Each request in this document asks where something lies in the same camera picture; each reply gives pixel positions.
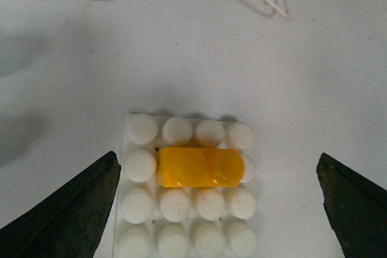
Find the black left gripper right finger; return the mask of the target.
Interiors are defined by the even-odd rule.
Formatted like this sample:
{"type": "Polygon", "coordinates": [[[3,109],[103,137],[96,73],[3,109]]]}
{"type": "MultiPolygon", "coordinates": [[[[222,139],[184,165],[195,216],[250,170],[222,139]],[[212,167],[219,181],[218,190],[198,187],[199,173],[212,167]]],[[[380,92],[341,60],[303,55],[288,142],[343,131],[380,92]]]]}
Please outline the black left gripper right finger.
{"type": "Polygon", "coordinates": [[[323,153],[316,173],[345,257],[386,257],[386,190],[323,153]]]}

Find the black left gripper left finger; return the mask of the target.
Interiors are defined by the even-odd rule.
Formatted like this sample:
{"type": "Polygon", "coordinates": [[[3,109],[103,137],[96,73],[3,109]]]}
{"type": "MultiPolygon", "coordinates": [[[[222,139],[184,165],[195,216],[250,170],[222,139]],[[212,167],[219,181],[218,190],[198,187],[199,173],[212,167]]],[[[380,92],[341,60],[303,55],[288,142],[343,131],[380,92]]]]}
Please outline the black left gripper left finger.
{"type": "Polygon", "coordinates": [[[93,257],[121,167],[110,151],[1,229],[1,257],[93,257]]]}

